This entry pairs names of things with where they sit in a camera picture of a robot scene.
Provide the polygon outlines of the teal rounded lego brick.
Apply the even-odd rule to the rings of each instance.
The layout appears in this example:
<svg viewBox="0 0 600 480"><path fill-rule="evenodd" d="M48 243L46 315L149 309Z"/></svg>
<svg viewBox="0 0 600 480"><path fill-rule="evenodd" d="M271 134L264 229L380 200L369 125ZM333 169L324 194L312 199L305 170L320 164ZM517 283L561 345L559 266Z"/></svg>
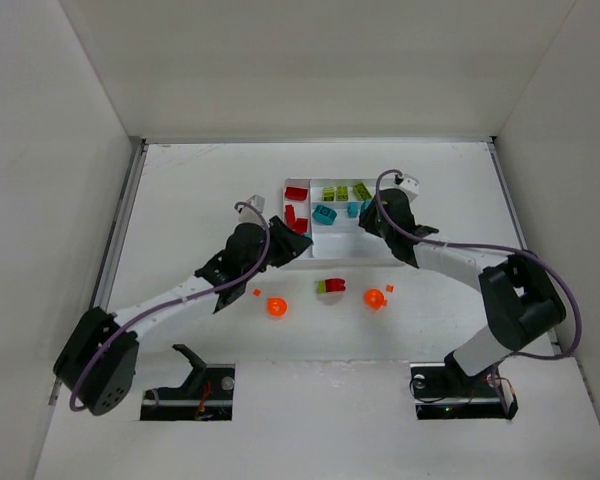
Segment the teal rounded lego brick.
<svg viewBox="0 0 600 480"><path fill-rule="evenodd" d="M325 205L318 204L312 212L312 219L321 225L331 226L337 218L337 212Z"/></svg>

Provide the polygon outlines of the red arch lego brick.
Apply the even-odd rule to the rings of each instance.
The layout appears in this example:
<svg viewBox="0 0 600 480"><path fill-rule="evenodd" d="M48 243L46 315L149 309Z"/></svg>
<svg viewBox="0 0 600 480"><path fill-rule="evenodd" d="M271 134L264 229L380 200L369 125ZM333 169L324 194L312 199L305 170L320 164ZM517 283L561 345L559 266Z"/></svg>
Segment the red arch lego brick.
<svg viewBox="0 0 600 480"><path fill-rule="evenodd" d="M294 225L293 230L300 235L304 235L309 230L309 220L307 218L297 218Z"/></svg>

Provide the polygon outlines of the teal square lego brick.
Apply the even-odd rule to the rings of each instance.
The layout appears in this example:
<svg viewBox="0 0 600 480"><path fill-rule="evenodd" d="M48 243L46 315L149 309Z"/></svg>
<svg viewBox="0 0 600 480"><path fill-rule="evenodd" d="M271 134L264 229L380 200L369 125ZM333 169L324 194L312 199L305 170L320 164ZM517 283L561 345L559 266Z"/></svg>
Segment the teal square lego brick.
<svg viewBox="0 0 600 480"><path fill-rule="evenodd" d="M347 215L349 218L356 218L358 215L358 204L356 202L349 202L347 205Z"/></svg>

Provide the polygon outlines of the orange round lego right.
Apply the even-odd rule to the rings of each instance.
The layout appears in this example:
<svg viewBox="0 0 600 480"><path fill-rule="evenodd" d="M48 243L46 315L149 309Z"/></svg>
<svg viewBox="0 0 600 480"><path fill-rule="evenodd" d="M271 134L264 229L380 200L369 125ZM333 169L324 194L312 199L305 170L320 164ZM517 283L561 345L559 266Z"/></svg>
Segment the orange round lego right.
<svg viewBox="0 0 600 480"><path fill-rule="evenodd" d="M376 288L369 289L365 292L364 302L374 311L379 311L388 304L388 300L386 299L384 293Z"/></svg>

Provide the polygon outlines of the orange round lego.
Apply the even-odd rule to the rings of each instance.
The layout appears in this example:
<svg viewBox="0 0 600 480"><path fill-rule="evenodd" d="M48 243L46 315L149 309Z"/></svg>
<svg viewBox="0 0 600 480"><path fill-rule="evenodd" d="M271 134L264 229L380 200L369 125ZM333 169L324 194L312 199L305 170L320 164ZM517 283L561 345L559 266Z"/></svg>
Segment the orange round lego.
<svg viewBox="0 0 600 480"><path fill-rule="evenodd" d="M288 304L284 298L270 297L267 299L267 312L271 317L280 318L286 315Z"/></svg>
<svg viewBox="0 0 600 480"><path fill-rule="evenodd" d="M376 288L369 289L365 292L364 302L374 311L379 311L388 304L388 300L386 299L384 293Z"/></svg>

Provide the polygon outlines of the red slope lego brick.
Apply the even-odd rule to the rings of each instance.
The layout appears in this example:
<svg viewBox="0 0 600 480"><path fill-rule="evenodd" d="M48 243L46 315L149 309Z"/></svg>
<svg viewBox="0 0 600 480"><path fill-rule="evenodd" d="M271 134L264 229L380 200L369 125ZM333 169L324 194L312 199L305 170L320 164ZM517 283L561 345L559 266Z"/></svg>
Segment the red slope lego brick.
<svg viewBox="0 0 600 480"><path fill-rule="evenodd" d="M295 207L291 204L285 206L285 221L289 228L294 229L297 223Z"/></svg>

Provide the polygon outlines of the white compartment tray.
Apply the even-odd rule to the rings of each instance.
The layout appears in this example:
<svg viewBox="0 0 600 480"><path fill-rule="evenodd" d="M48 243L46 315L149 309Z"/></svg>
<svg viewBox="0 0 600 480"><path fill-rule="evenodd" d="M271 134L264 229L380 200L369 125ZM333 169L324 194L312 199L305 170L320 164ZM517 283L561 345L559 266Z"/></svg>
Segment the white compartment tray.
<svg viewBox="0 0 600 480"><path fill-rule="evenodd" d="M307 188L309 195L304 202L289 201L282 196L282 206L291 204L295 207L297 218L309 220L309 230L312 234L313 244L298 259L292 261L289 269L309 269L327 267L350 266L394 266L399 263L391 254L381 238L366 233L358 226L357 218L349 218L347 205L349 202L359 201L352 191L355 183L362 182L371 194L375 193L374 178L287 178L282 184L282 189L287 186ZM349 200L339 202L336 200L336 187L348 187ZM324 202L322 192L324 187L335 188L335 200ZM312 219L312 212L318 204L325 205L337 212L333 225L326 226L316 223Z"/></svg>

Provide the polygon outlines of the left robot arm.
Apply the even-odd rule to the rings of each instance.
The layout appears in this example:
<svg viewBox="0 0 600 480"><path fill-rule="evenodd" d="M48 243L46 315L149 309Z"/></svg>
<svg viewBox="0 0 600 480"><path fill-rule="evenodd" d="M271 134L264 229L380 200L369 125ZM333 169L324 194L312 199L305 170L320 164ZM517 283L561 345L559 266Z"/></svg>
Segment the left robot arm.
<svg viewBox="0 0 600 480"><path fill-rule="evenodd" d="M313 244L279 217L236 226L222 250L185 281L131 307L84 312L53 366L70 391L69 408L94 416L114 409L131 390L140 342L177 315L211 316L234 303L267 268L296 260Z"/></svg>

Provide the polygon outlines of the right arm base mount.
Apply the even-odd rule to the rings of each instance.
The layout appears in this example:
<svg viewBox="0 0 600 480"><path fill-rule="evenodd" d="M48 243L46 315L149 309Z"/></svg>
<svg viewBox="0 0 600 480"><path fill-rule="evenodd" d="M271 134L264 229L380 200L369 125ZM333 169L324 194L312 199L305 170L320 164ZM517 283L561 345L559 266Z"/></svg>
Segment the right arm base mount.
<svg viewBox="0 0 600 480"><path fill-rule="evenodd" d="M411 363L408 388L417 419L513 420L519 403L511 381L501 375L501 363L473 376L451 354L443 362Z"/></svg>

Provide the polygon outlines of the green square lego brick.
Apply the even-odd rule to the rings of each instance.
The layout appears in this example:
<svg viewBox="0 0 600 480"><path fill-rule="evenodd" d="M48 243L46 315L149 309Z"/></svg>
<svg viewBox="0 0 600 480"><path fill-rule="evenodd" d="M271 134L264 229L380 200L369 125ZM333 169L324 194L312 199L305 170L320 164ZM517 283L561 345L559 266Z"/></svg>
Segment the green square lego brick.
<svg viewBox="0 0 600 480"><path fill-rule="evenodd" d="M348 187L339 185L336 187L336 200L339 202L347 202L349 200Z"/></svg>

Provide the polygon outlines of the teal stepped lego brick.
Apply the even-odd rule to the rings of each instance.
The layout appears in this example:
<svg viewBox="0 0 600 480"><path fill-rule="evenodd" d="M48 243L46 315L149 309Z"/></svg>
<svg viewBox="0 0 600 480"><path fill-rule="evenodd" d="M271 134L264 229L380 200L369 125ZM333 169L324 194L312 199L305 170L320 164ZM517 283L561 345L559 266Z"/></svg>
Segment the teal stepped lego brick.
<svg viewBox="0 0 600 480"><path fill-rule="evenodd" d="M370 200L365 200L360 206L360 214L363 214L371 205Z"/></svg>

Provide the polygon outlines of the red wedge lego brick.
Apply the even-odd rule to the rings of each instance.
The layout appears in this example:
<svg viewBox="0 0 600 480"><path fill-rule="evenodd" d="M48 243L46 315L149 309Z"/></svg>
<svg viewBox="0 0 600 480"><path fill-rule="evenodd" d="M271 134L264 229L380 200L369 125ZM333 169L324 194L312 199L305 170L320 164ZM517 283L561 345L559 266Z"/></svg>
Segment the red wedge lego brick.
<svg viewBox="0 0 600 480"><path fill-rule="evenodd" d="M309 190L298 186L287 186L284 191L284 198L289 201L304 202L307 200Z"/></svg>

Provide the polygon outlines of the small green lego brick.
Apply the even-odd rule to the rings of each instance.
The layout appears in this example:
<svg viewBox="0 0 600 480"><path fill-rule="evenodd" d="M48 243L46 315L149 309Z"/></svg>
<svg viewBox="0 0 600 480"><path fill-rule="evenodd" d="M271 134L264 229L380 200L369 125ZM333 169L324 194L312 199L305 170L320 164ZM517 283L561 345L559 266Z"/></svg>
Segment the small green lego brick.
<svg viewBox="0 0 600 480"><path fill-rule="evenodd" d="M333 202L335 200L335 188L324 187L322 192L322 200L324 202Z"/></svg>

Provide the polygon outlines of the red flower lego brick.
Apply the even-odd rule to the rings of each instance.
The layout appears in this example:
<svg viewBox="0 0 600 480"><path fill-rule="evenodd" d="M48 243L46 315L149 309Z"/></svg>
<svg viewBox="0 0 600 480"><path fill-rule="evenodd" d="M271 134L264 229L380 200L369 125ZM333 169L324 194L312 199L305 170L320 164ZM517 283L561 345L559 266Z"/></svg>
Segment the red flower lego brick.
<svg viewBox="0 0 600 480"><path fill-rule="evenodd" d="M325 293L340 293L346 291L346 281L343 278L328 278L324 280Z"/></svg>

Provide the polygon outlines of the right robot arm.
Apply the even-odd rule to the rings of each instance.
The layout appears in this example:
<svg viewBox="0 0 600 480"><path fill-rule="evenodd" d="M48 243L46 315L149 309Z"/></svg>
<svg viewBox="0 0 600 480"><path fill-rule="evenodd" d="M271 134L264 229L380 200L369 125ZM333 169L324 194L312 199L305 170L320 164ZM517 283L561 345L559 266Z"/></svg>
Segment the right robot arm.
<svg viewBox="0 0 600 480"><path fill-rule="evenodd" d="M444 275L481 295L486 326L444 359L446 375L456 382L485 374L566 318L545 268L530 253L464 249L435 239L438 230L415 221L402 189L381 190L367 201L359 226L384 240L397 260Z"/></svg>

